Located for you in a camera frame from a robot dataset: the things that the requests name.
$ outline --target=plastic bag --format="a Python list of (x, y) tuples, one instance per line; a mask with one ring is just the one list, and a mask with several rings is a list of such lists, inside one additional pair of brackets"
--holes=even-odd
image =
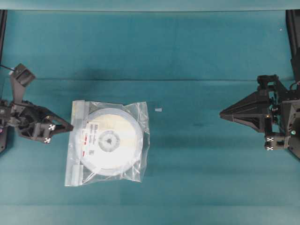
[(123, 106), (73, 101), (65, 186), (141, 182), (150, 146), (148, 120), (146, 102)]

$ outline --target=teal table surface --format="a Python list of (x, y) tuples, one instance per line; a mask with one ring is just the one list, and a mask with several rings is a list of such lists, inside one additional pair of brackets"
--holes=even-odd
[(290, 57), (284, 11), (9, 11), (2, 63), (37, 77), (24, 99), (68, 120), (73, 100), (147, 101), (151, 144), (142, 183), (64, 187), (68, 134), (43, 145), (10, 130), (1, 224), (299, 224), (300, 162), (218, 115), (258, 75), (289, 85)]

